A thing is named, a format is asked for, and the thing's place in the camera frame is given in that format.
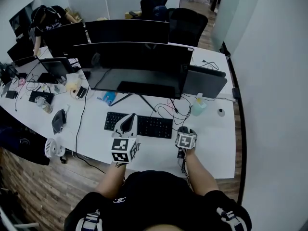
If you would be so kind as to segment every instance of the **shirt logo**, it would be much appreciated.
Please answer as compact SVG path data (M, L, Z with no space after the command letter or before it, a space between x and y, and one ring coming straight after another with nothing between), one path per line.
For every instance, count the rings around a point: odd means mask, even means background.
M114 200L114 203L122 203L122 202L125 201L125 199L126 199L126 197L125 197L125 198L116 198L116 199Z

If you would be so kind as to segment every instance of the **floor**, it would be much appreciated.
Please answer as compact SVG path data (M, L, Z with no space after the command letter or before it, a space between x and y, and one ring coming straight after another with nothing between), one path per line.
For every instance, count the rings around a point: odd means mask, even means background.
M183 0L181 7L196 10L208 17L208 24L203 32L199 47L212 50L210 33L215 21L215 14L207 5ZM218 180L219 188L227 196L237 201L242 164L241 121L238 105L234 105L236 127L236 169L235 178ZM96 160L89 162L103 171L108 165ZM68 155L67 164L54 159L49 166L40 166L21 159L0 148L0 166L4 186L19 193L19 199L25 210L26 218L40 224L39 230L63 230L64 219L82 197L92 191L103 174L86 165L72 154Z

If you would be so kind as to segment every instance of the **keyboard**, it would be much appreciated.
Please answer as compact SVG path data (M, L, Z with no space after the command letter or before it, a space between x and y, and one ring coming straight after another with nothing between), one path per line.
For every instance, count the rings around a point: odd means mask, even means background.
M128 114L108 112L105 130L113 131L116 123ZM172 119L156 118L138 115L138 135L171 139Z
M43 97L46 100L47 103L51 104L52 99L53 99L53 93L33 90L31 92L29 102L34 103L36 97Z

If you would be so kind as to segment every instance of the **black office chair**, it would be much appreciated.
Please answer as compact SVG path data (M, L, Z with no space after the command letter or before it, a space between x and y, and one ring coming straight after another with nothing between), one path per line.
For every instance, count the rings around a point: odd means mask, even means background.
M141 16L134 12L129 12L132 19L151 20L151 21L166 21L166 3L168 0L141 0Z
M193 10L177 8L167 10L169 42L198 47L198 42L208 19Z

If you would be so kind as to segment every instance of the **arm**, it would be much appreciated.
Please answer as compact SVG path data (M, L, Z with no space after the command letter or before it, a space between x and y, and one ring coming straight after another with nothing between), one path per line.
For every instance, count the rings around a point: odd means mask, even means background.
M72 22L72 23L76 23L76 22L77 22L77 20L75 20L75 18L72 17L72 16L71 16L70 14L68 14L68 13L65 14L65 18L66 18L68 21Z
M41 42L41 36L36 37L33 55L37 56Z
M196 194L204 196L210 191L219 190L215 179L200 163L193 149L187 150L185 159L189 180Z
M126 165L117 167L113 162L109 166L103 180L98 184L95 191L103 195L105 198L114 199L123 185L125 170Z

